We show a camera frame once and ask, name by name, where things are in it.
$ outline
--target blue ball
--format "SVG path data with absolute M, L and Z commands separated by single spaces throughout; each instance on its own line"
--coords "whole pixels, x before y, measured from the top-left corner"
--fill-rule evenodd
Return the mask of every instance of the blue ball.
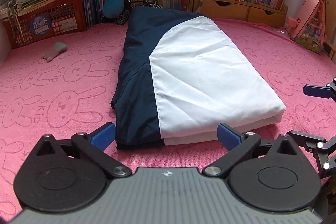
M 107 0 L 103 5 L 103 15 L 107 18 L 116 18 L 124 10 L 124 0 Z

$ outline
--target bicycle model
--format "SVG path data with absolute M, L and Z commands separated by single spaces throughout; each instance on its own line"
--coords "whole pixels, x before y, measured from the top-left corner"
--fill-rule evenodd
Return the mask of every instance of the bicycle model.
M 161 5 L 157 4 L 157 0 L 147 1 L 147 0 L 124 0 L 125 7 L 122 13 L 115 19 L 117 25 L 124 25 L 132 12 L 132 3 L 140 3 L 141 6 L 162 8 Z

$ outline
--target orange plastic crate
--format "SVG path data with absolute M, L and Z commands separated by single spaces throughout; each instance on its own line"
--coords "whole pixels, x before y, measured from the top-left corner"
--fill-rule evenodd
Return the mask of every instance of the orange plastic crate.
M 3 22 L 12 48 L 22 47 L 48 37 L 87 30 L 83 0 L 55 0 L 25 15 Z

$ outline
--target wooden drawer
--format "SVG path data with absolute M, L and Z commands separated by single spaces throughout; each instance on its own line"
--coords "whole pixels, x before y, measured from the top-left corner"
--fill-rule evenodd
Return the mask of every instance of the wooden drawer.
M 193 11 L 197 10 L 200 0 L 194 0 Z M 225 1 L 204 0 L 201 14 L 210 18 L 246 20 L 248 7 Z
M 277 14 L 259 8 L 250 7 L 248 22 L 265 23 L 273 27 L 283 27 L 285 23 L 286 14 Z

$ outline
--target white fabric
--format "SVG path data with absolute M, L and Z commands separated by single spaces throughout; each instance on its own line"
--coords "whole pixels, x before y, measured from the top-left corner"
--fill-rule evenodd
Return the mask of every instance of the white fabric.
M 221 122 L 246 132 L 286 107 L 230 38 L 203 16 L 171 28 L 150 55 L 166 145 L 216 139 Z

